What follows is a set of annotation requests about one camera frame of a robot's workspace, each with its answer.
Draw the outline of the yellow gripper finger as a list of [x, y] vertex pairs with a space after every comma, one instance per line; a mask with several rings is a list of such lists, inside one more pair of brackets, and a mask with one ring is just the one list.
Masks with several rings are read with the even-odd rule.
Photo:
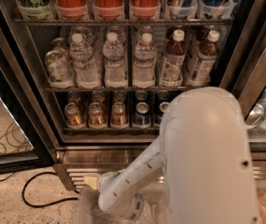
[[92, 189], [98, 189], [98, 177], [97, 176], [85, 176], [84, 182]]

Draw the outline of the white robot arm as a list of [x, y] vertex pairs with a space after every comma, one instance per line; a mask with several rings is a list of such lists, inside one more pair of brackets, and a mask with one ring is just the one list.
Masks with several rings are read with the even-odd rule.
[[260, 224], [241, 107], [221, 88], [185, 91], [168, 105], [159, 136], [122, 172], [99, 179], [99, 207], [133, 219], [139, 190], [163, 176], [172, 224]]

